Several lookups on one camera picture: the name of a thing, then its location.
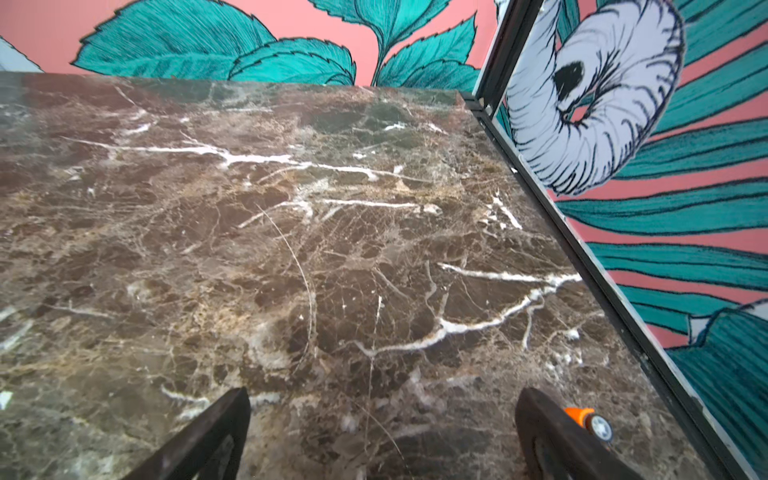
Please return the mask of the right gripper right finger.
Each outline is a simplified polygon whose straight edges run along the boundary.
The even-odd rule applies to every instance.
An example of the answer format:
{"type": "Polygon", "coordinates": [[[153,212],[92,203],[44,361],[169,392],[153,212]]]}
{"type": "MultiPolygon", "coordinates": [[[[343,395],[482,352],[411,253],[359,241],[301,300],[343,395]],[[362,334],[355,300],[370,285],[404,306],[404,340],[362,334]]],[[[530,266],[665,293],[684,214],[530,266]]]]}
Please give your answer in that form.
{"type": "Polygon", "coordinates": [[[531,479],[639,479],[611,448],[578,425],[545,392],[524,388],[515,425],[531,479]]]}

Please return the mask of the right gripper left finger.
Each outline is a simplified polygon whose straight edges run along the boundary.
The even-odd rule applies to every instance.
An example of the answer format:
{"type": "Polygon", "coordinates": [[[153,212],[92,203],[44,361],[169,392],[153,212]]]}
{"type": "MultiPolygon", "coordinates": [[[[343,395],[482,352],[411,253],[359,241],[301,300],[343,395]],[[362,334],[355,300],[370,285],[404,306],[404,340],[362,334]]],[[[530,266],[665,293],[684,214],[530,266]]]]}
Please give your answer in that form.
{"type": "Polygon", "coordinates": [[[235,479],[251,418],[247,389],[233,388],[126,475],[128,479],[235,479]]]}

